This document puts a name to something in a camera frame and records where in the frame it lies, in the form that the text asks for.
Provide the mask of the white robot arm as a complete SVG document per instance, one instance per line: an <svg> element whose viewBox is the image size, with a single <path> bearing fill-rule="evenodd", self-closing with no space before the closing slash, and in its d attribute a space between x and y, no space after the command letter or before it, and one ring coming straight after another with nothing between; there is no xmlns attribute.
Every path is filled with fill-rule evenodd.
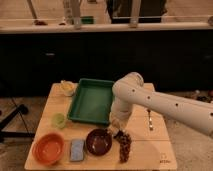
<svg viewBox="0 0 213 171"><path fill-rule="evenodd" d="M117 80L112 92L111 116L118 123L128 121L136 104L171 117L213 139L213 104L147 90L142 76L137 72Z"/></svg>

